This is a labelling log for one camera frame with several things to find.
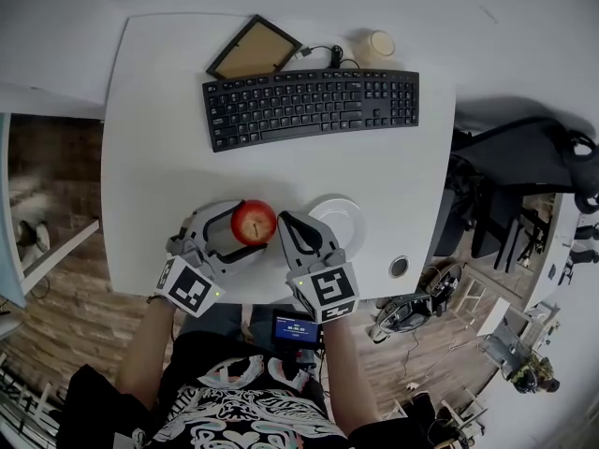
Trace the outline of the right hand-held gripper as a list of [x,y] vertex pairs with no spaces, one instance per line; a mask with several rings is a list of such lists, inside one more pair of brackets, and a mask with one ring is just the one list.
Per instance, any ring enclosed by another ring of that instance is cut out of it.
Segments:
[[278,215],[277,224],[294,298],[320,325],[354,313],[359,303],[355,271],[331,228],[290,210]]

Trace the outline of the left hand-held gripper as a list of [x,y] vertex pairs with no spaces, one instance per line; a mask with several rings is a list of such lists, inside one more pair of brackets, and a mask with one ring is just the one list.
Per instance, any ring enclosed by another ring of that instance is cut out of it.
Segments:
[[[186,236],[186,228],[181,227],[168,240],[167,259],[155,287],[156,296],[199,317],[225,295],[215,277],[239,273],[262,256],[267,243],[241,248],[233,235],[232,217],[243,202],[243,199],[218,201],[194,211],[187,226],[190,238]],[[208,253],[208,261],[199,247]]]

